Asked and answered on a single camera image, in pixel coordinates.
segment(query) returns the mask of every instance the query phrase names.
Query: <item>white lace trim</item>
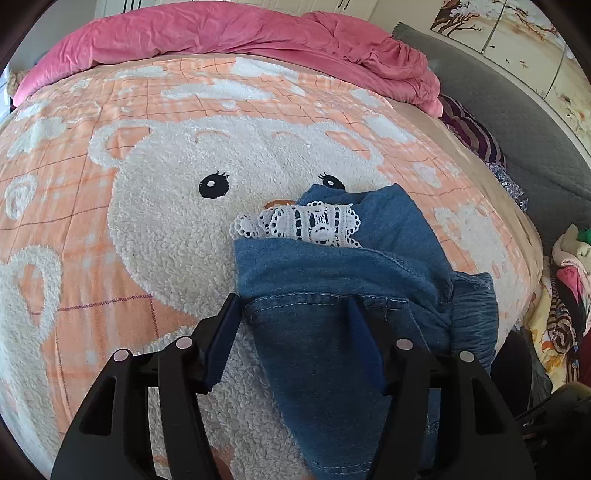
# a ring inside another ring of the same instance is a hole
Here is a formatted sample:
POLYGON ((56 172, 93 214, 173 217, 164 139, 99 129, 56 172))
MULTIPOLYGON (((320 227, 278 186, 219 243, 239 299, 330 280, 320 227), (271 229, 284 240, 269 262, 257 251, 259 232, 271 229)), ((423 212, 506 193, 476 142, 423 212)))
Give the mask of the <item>white lace trim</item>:
POLYGON ((230 234, 234 238, 291 238, 317 245, 361 248, 352 238, 361 221, 351 205, 312 202, 268 208, 255 219, 238 215, 230 234))

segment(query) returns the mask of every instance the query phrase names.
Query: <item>denim garment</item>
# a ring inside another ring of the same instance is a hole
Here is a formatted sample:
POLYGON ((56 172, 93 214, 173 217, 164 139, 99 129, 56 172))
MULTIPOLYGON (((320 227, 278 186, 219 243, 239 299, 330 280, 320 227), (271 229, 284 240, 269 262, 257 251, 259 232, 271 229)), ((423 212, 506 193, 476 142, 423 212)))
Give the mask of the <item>denim garment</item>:
MULTIPOLYGON (((434 353, 494 355, 498 309, 489 274, 454 272, 422 213, 398 185, 349 194, 314 185, 299 204, 352 203, 363 248, 290 239, 235 242, 238 291, 287 426, 319 480, 364 479, 389 398, 369 383, 354 350, 346 296, 360 295, 397 336, 434 353)), ((423 464, 439 418, 430 396, 423 464)))

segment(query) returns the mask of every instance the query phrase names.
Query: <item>striped pillow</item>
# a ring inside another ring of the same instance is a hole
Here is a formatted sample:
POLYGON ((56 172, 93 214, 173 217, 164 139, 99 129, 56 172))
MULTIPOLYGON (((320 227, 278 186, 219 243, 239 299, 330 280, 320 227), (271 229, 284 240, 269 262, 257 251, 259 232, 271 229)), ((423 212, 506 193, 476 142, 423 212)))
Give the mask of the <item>striped pillow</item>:
POLYGON ((495 137, 462 104, 447 95, 439 95, 443 104, 441 121, 465 146, 485 163, 494 163, 505 168, 505 156, 495 137))

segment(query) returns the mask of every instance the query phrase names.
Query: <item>pile of clothes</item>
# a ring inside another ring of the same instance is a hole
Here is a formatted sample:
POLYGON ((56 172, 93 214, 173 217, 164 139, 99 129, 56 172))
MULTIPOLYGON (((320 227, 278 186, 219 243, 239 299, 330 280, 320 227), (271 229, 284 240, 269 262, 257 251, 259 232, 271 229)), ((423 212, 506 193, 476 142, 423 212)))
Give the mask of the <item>pile of clothes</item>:
POLYGON ((537 385, 540 400, 567 382, 591 386, 590 230, 571 225, 554 244, 552 257, 544 257, 542 278, 523 324, 549 379, 546 386, 543 379, 537 385))

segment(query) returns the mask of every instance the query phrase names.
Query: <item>wall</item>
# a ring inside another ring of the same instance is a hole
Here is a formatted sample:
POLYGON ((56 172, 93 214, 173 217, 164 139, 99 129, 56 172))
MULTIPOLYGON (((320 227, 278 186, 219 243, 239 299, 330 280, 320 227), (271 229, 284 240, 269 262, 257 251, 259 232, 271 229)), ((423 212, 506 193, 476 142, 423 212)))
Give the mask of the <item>wall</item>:
POLYGON ((11 69, 32 68, 63 37, 94 19, 95 6, 96 0, 57 0, 19 45, 10 61, 11 69))
POLYGON ((444 0, 379 0, 369 21, 391 32, 398 22, 428 31, 444 0))

